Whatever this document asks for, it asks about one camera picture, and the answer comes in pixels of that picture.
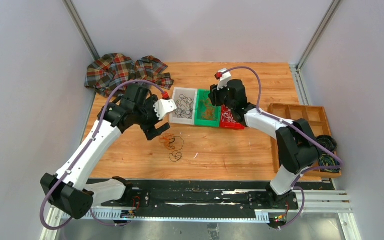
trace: plaid shirt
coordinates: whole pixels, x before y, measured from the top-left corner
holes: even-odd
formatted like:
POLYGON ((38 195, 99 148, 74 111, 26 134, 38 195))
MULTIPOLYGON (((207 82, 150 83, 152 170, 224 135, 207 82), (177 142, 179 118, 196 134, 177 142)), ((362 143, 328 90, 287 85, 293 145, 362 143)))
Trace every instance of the plaid shirt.
POLYGON ((147 80, 170 89, 174 81, 170 73, 162 73, 168 66, 153 56, 136 61, 120 53, 106 54, 87 67, 84 86, 108 97, 120 84, 129 80, 147 80))

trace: white wall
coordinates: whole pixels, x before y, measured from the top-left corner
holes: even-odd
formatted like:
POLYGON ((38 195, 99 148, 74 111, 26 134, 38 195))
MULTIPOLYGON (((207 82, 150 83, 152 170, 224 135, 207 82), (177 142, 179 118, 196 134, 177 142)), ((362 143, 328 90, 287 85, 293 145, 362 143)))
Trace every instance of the white wall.
POLYGON ((0 0, 0 240, 39 238, 40 179, 79 146, 92 61, 61 0, 0 0))
POLYGON ((362 239, 384 239, 384 1, 344 0, 303 76, 326 107, 362 239))
POLYGON ((100 55, 296 64, 332 0, 74 0, 100 55))

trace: wooden box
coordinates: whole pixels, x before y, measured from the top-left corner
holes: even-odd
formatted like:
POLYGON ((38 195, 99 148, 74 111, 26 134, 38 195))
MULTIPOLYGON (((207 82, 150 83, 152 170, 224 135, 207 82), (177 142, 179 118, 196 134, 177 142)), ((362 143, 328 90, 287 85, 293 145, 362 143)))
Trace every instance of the wooden box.
MULTIPOLYGON (((310 124, 310 127, 315 137, 320 135, 332 136, 331 129, 329 127, 328 118, 326 117, 325 108, 322 106, 306 106, 306 105, 272 103, 268 107, 268 112, 284 119, 307 120, 310 124)), ((281 167, 279 162, 278 151, 279 151, 278 143, 274 138, 271 138, 271 154, 273 156, 273 168, 275 173, 277 173, 279 171, 279 168, 281 167)), ((316 161, 313 167, 316 167, 318 165, 319 165, 319 162, 316 161)), ((320 170, 313 170, 305 173, 305 175, 311 176, 311 177, 321 177, 321 178, 337 178, 341 176, 341 171, 324 172, 320 170)))

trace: green tray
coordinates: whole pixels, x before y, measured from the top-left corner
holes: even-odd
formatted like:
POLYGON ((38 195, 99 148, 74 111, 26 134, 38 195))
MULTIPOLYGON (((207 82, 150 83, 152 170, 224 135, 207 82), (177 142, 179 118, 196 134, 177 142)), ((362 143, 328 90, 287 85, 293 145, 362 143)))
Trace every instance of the green tray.
POLYGON ((220 126, 222 108, 211 104, 211 100, 208 98, 209 93, 209 90, 198 89, 194 124, 218 128, 220 126))

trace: red tray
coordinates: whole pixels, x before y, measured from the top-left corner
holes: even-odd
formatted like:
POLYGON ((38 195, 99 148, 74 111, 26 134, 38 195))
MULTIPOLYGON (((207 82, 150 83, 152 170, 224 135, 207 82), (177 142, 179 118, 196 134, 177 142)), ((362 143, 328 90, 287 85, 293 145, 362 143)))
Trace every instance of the red tray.
POLYGON ((245 126, 233 120, 231 110, 224 105, 221 106, 220 127, 225 129, 245 129, 245 126))

